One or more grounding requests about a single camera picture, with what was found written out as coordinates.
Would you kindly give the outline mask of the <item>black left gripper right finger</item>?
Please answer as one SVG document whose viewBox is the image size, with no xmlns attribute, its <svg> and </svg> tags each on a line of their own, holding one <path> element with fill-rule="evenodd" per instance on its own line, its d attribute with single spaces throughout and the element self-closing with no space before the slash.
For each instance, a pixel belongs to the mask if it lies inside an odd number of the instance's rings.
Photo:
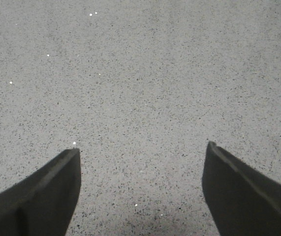
<svg viewBox="0 0 281 236">
<path fill-rule="evenodd" d="M 202 188 L 221 236 L 281 236 L 281 184 L 207 145 Z"/>
</svg>

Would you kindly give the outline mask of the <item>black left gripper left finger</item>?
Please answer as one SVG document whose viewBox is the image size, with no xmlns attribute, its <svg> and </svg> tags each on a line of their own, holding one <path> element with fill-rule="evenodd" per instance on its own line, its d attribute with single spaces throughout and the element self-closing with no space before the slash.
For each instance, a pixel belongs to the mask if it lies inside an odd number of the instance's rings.
<svg viewBox="0 0 281 236">
<path fill-rule="evenodd" d="M 0 236 L 65 235 L 80 187 L 80 150 L 66 149 L 0 193 Z"/>
</svg>

